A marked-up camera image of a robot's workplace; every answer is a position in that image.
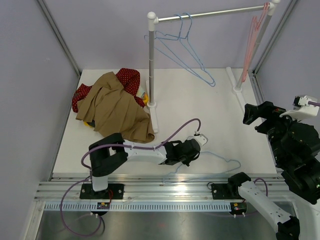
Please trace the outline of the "floral pastel skirt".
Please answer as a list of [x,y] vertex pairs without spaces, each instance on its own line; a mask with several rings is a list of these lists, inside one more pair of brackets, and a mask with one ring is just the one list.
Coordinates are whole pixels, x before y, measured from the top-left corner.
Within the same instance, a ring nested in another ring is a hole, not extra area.
[[137,93],[136,93],[136,96],[137,96],[138,98],[141,98],[143,93],[147,93],[147,92],[145,91],[145,89],[144,89],[142,86],[139,86],[139,87],[138,87],[138,90],[137,90]]

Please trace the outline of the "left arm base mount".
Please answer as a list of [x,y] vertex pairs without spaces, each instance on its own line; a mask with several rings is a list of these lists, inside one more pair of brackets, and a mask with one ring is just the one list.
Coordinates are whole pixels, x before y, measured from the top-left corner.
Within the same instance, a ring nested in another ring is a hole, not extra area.
[[92,184],[84,183],[81,186],[80,199],[82,200],[122,200],[125,185],[110,183],[106,190],[94,191]]

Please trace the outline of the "red polka-dot skirt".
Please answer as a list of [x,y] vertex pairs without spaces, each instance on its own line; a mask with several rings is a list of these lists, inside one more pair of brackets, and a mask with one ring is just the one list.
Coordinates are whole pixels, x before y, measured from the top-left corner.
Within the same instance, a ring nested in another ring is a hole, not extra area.
[[[135,69],[130,68],[121,68],[115,76],[119,80],[119,82],[122,84],[124,90],[131,94],[135,101],[142,107],[145,107],[145,104],[143,103],[142,99],[136,96],[136,93],[138,91],[138,88],[140,86],[140,73]],[[88,86],[85,84],[81,84],[78,89],[73,94],[72,100],[71,100],[71,108],[74,113],[77,113],[78,110],[78,102],[80,100],[84,100],[88,93],[90,92],[92,86]]]

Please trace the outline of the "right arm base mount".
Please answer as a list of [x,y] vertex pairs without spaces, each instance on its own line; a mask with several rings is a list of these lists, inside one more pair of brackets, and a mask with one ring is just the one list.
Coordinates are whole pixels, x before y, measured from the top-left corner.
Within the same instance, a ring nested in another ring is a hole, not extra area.
[[238,188],[229,183],[209,182],[207,187],[211,190],[212,198],[214,200],[245,200],[239,195]]

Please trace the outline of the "tan skirt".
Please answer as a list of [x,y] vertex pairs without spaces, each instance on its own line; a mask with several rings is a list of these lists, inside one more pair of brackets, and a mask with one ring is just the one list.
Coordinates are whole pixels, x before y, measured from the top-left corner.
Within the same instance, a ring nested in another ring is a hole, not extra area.
[[103,74],[78,102],[75,118],[94,122],[94,131],[103,137],[120,133],[125,140],[136,143],[150,143],[155,139],[150,114],[125,91],[113,72]]

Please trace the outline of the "blue hanger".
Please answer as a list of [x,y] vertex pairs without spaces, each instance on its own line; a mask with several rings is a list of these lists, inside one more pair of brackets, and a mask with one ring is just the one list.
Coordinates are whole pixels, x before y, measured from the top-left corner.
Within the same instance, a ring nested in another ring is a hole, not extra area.
[[[225,158],[223,156],[220,156],[216,153],[213,153],[211,151],[201,151],[197,156],[200,157],[201,155],[212,155],[218,159],[221,159],[221,160],[224,160],[225,163],[229,164],[231,162],[235,162],[238,164],[237,167],[235,168],[232,168],[232,169],[229,169],[229,170],[226,170],[226,171],[223,171],[223,172],[219,172],[217,173],[218,175],[222,175],[222,174],[226,174],[226,173],[229,173],[229,172],[232,172],[232,171],[235,171],[235,170],[239,170],[241,167],[242,167],[242,164],[239,160],[237,159],[229,159],[229,158]],[[172,175],[176,175],[179,171],[179,169],[183,166],[183,164],[181,163],[176,169],[174,172],[169,172],[168,174],[166,174],[163,178],[162,178],[162,184],[164,185],[167,185],[167,184],[173,184],[174,181],[168,181],[169,179],[169,176],[172,176]]]
[[[155,52],[157,51],[156,49],[154,49],[154,47],[159,47],[159,48],[162,48],[162,45],[158,42],[158,41],[154,41],[153,37],[154,37],[154,33],[155,31],[157,30],[156,29],[156,24],[159,24],[161,22],[161,19],[158,18],[153,12],[151,13],[151,20],[149,20],[148,22],[151,24],[153,24],[151,26],[151,29],[148,31],[148,34],[146,34],[143,38],[144,40],[148,43],[148,46],[149,46],[149,60],[151,62],[151,71],[153,72],[154,69],[155,69],[155,65],[153,63],[154,61],[154,58],[155,58]],[[179,30],[179,27],[180,27],[180,22],[178,24],[178,29],[177,29],[177,32],[176,33],[166,33],[166,34],[177,34],[178,33],[178,30]],[[174,46],[173,49],[177,52],[177,54],[183,58],[183,60],[192,68],[195,68],[195,71],[197,73],[202,73],[201,70],[199,70],[199,67],[197,66],[197,64],[194,62],[194,60],[189,56],[189,54],[181,49],[181,48],[178,48],[177,46]]]
[[[190,43],[190,33],[193,27],[193,18],[187,12],[180,14],[175,14],[178,18],[180,25],[177,34],[164,33],[159,30],[154,32],[153,40],[158,41],[162,48],[155,46],[154,49],[159,51],[165,57],[173,61],[182,69],[186,70],[188,73],[197,77],[201,81],[205,82],[210,87],[216,86],[216,81],[214,77],[205,68],[205,65],[201,58],[198,56],[196,50]],[[198,69],[202,73],[196,72],[195,68],[189,66],[184,59],[178,55],[178,53],[173,49],[173,47],[178,47],[188,53],[188,55],[194,60]]]

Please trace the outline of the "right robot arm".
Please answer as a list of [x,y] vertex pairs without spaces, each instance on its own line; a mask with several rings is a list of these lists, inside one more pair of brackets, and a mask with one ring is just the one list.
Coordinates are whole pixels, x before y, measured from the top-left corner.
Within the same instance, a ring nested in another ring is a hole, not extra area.
[[208,183],[215,200],[235,200],[233,216],[244,216],[247,202],[272,226],[278,240],[318,240],[320,238],[320,136],[314,126],[303,119],[312,116],[319,104],[294,103],[292,110],[270,101],[260,105],[245,104],[243,123],[264,121],[254,129],[267,135],[277,168],[289,190],[295,194],[297,216],[284,211],[262,193],[244,172],[227,179],[227,183]]

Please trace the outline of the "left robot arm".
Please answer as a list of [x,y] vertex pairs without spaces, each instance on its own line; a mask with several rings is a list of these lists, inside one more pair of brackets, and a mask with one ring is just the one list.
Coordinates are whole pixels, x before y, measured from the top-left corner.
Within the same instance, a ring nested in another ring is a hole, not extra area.
[[196,160],[201,148],[208,142],[203,134],[189,136],[185,141],[164,141],[160,145],[135,143],[113,133],[88,148],[91,174],[91,193],[98,199],[107,196],[108,176],[126,162],[147,162],[173,166],[189,166]]

